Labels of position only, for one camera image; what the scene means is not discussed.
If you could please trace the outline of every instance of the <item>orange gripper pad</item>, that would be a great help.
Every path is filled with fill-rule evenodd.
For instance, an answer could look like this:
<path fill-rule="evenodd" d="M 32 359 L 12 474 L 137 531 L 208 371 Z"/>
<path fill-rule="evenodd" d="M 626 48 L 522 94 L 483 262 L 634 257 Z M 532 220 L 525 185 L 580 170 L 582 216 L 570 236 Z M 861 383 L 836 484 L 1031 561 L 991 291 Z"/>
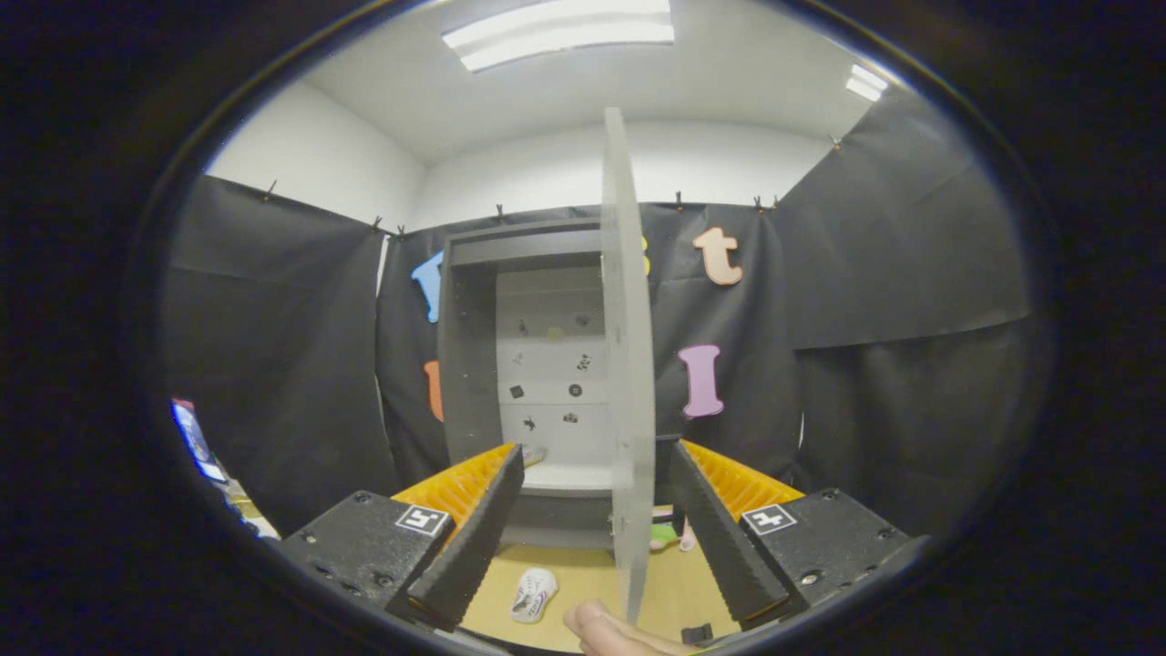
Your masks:
<path fill-rule="evenodd" d="M 449 513 L 456 522 L 454 531 L 445 539 L 445 544 L 449 544 L 478 507 L 478 501 L 494 480 L 512 449 L 514 449 L 513 443 L 479 453 L 394 494 L 392 499 L 401 503 L 415 503 Z"/>
<path fill-rule="evenodd" d="M 693 457 L 693 461 L 701 468 L 701 474 L 704 474 L 709 485 L 716 491 L 721 503 L 732 515 L 733 522 L 740 521 L 742 513 L 774 503 L 788 503 L 806 496 L 731 458 L 694 445 L 688 440 L 680 440 L 680 444 L 684 445 L 688 456 Z"/>

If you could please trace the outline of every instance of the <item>white ceiling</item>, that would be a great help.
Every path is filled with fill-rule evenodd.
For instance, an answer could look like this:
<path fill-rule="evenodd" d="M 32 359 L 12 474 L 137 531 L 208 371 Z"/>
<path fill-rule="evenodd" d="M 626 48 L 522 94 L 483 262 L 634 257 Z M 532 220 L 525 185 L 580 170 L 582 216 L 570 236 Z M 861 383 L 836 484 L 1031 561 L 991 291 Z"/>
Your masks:
<path fill-rule="evenodd" d="M 752 0 L 672 0 L 674 45 L 610 45 L 465 70 L 441 34 L 532 0 L 447 0 L 332 55 L 308 82 L 427 164 L 600 121 L 707 120 L 841 136 L 870 103 L 855 56 Z"/>

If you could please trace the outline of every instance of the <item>sneaker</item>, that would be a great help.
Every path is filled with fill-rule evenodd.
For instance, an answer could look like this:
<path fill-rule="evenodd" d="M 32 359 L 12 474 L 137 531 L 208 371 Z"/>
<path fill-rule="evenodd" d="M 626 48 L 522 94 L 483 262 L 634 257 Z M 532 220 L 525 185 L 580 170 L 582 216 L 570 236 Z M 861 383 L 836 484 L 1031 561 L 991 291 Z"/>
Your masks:
<path fill-rule="evenodd" d="M 518 597 L 511 606 L 511 619 L 524 625 L 533 625 L 542 619 L 542 612 L 550 598 L 559 592 L 559 584 L 549 570 L 531 567 L 518 581 Z"/>

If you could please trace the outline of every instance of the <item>sticker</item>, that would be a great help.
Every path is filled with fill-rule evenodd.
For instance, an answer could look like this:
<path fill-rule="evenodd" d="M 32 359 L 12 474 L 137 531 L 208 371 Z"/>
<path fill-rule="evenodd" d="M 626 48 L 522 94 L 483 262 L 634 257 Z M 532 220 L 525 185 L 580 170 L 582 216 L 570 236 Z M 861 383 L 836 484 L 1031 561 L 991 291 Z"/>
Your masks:
<path fill-rule="evenodd" d="M 729 251 L 737 249 L 737 239 L 725 237 L 724 230 L 709 227 L 693 245 L 704 254 L 704 273 L 717 284 L 736 284 L 745 275 L 739 266 L 729 263 Z"/>
<path fill-rule="evenodd" d="M 765 508 L 758 508 L 757 510 L 750 510 L 749 513 L 742 514 L 749 528 L 753 530 L 756 535 L 764 536 L 765 534 L 772 534 L 773 531 L 779 531 L 781 529 L 788 529 L 798 523 L 785 508 L 781 508 L 777 503 L 773 506 L 766 506 Z"/>
<path fill-rule="evenodd" d="M 416 531 L 427 536 L 436 536 L 442 524 L 449 519 L 449 513 L 431 510 L 420 506 L 410 506 L 396 521 L 396 525 L 402 529 Z"/>

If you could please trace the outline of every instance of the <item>small white object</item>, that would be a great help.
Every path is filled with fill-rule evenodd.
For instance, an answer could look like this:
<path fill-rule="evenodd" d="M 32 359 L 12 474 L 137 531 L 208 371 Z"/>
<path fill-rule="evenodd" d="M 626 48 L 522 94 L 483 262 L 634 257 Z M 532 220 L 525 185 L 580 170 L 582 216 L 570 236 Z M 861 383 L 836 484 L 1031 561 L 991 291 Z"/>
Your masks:
<path fill-rule="evenodd" d="M 547 450 L 522 445 L 522 467 L 529 467 L 547 457 Z"/>
<path fill-rule="evenodd" d="M 518 581 L 518 597 L 511 605 L 511 619 L 524 625 L 533 625 L 542 619 L 547 602 L 559 592 L 559 584 L 550 570 L 531 567 Z"/>

